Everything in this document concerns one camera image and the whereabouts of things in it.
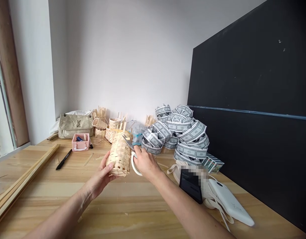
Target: small box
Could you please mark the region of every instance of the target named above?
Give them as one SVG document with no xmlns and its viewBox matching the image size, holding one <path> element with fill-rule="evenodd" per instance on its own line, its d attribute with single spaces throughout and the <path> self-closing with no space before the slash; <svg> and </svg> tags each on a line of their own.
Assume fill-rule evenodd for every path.
<svg viewBox="0 0 306 239">
<path fill-rule="evenodd" d="M 83 141 L 79 142 L 76 140 L 77 137 L 83 139 Z M 72 139 L 72 151 L 84 151 L 89 150 L 89 143 L 90 143 L 90 134 L 89 133 L 78 133 L 74 134 Z"/>
<path fill-rule="evenodd" d="M 208 167 L 208 173 L 217 173 L 224 164 L 215 156 L 207 153 L 205 166 Z"/>
</svg>

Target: wrist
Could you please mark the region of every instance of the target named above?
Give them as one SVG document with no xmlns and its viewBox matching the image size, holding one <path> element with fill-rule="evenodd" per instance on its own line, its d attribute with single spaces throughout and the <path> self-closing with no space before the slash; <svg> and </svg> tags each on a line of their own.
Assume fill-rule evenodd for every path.
<svg viewBox="0 0 306 239">
<path fill-rule="evenodd" d="M 77 193 L 81 197 L 83 207 L 87 207 L 92 202 L 92 193 L 85 185 Z"/>
<path fill-rule="evenodd" d="M 157 186 L 157 184 L 160 182 L 160 181 L 163 181 L 164 180 L 164 177 L 166 176 L 166 174 L 161 171 L 161 170 L 158 170 L 155 174 L 154 174 L 154 177 L 152 177 L 152 179 L 150 180 L 150 182 L 154 185 L 154 186 Z"/>
</svg>

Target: quilted leather bag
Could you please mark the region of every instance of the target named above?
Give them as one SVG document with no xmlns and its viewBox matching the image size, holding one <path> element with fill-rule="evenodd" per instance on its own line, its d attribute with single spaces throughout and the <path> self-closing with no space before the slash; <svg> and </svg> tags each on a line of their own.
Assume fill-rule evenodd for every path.
<svg viewBox="0 0 306 239">
<path fill-rule="evenodd" d="M 93 136 L 93 116 L 60 115 L 59 138 L 73 138 L 75 133 L 89 133 Z"/>
</svg>

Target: pink container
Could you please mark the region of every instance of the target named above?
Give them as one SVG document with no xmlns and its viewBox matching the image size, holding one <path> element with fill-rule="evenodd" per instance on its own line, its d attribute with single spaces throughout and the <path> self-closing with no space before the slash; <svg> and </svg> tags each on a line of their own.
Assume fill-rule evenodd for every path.
<svg viewBox="0 0 306 239">
<path fill-rule="evenodd" d="M 81 139 L 84 140 L 84 136 L 85 136 L 85 141 L 79 142 L 76 140 L 76 137 L 80 137 Z M 76 151 L 89 150 L 89 143 L 90 143 L 89 133 L 74 134 L 72 139 L 72 151 L 76 152 Z"/>
</svg>

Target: smartphone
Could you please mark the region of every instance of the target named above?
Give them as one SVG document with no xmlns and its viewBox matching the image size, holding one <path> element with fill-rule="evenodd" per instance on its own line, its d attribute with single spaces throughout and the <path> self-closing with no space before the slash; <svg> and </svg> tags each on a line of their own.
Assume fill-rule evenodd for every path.
<svg viewBox="0 0 306 239">
<path fill-rule="evenodd" d="M 197 203 L 203 203 L 202 191 L 200 189 L 198 176 L 194 175 L 192 172 L 189 172 L 188 169 L 181 169 L 179 187 Z"/>
</svg>

